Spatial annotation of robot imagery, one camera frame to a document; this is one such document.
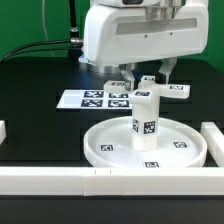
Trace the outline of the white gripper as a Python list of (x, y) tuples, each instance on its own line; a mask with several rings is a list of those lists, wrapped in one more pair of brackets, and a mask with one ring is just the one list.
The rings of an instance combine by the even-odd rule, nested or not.
[(161, 0), (132, 5), (98, 0), (86, 15), (84, 55), (97, 66), (120, 65), (125, 89), (131, 92), (134, 63), (163, 59), (159, 73), (169, 82), (176, 57), (203, 52), (208, 25), (208, 0), (186, 0), (182, 6), (169, 7), (162, 7)]

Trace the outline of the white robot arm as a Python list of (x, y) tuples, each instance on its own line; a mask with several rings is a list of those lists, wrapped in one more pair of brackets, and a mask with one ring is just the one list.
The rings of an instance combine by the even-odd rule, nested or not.
[(159, 72), (169, 76), (178, 57), (207, 45), (208, 0), (91, 1), (80, 60), (95, 71), (119, 68), (128, 92), (137, 63), (160, 60)]

